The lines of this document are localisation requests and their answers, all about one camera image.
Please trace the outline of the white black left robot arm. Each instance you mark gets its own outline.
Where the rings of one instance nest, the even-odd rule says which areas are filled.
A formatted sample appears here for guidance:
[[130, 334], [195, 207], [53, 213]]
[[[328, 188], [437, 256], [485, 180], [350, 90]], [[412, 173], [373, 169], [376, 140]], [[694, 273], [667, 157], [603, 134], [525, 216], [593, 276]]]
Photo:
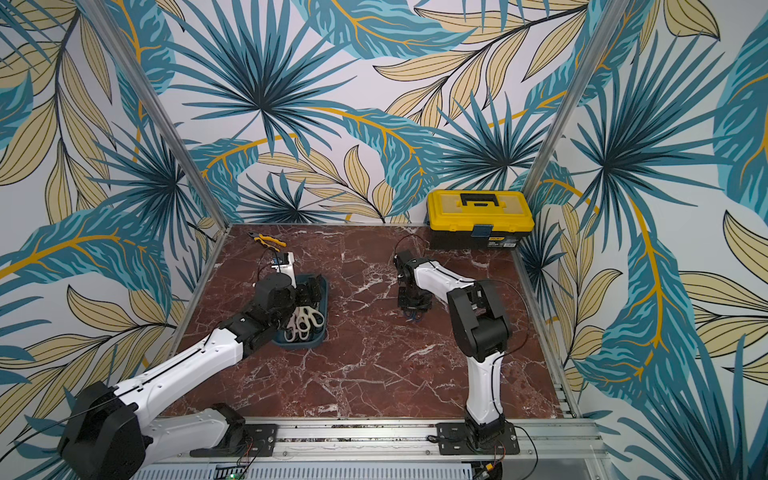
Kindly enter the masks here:
[[251, 301], [203, 340], [114, 386], [96, 382], [83, 389], [58, 443], [59, 456], [80, 479], [129, 479], [179, 454], [227, 457], [267, 446], [267, 436], [249, 432], [244, 417], [225, 403], [181, 417], [160, 415], [273, 341], [298, 308], [320, 302], [326, 292], [320, 275], [296, 282], [275, 273], [258, 281]]

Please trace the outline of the blue handled scissors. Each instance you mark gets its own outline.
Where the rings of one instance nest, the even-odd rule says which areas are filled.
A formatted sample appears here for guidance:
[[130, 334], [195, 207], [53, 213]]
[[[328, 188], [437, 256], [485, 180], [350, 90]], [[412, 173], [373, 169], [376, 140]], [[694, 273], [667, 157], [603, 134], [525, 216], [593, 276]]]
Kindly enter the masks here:
[[419, 323], [426, 314], [425, 310], [405, 310], [404, 314], [408, 322]]

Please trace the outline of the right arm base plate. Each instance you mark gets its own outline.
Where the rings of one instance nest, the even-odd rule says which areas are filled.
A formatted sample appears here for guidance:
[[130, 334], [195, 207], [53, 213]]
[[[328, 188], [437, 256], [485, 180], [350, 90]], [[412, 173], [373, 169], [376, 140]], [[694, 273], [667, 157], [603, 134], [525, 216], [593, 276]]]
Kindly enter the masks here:
[[477, 426], [469, 422], [442, 422], [427, 437], [444, 456], [517, 455], [520, 446], [514, 426], [504, 420]]

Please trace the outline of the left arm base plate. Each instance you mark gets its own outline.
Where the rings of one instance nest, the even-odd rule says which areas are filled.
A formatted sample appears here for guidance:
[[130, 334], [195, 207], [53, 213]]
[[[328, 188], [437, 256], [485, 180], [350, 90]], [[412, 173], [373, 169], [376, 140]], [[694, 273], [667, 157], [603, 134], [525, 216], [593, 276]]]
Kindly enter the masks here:
[[213, 447], [194, 449], [193, 458], [271, 457], [277, 437], [277, 424], [230, 426], [224, 437]]

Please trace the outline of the white handled scissors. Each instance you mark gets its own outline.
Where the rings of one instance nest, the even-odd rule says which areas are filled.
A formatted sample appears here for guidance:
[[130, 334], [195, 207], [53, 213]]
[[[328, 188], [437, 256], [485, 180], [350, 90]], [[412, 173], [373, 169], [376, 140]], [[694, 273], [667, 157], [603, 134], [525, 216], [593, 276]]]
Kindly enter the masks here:
[[325, 317], [311, 306], [297, 307], [285, 327], [285, 340], [289, 343], [308, 341], [325, 326]]

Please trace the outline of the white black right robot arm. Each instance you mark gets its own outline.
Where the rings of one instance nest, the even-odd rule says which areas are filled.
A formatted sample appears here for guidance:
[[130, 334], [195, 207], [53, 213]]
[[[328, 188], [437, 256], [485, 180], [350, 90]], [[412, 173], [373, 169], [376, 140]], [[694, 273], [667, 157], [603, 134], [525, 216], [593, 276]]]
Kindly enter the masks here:
[[447, 308], [455, 343], [467, 359], [469, 393], [465, 403], [468, 438], [478, 445], [503, 432], [500, 367], [511, 331], [502, 298], [493, 283], [449, 270], [438, 261], [396, 253], [398, 307], [417, 322], [435, 301]]

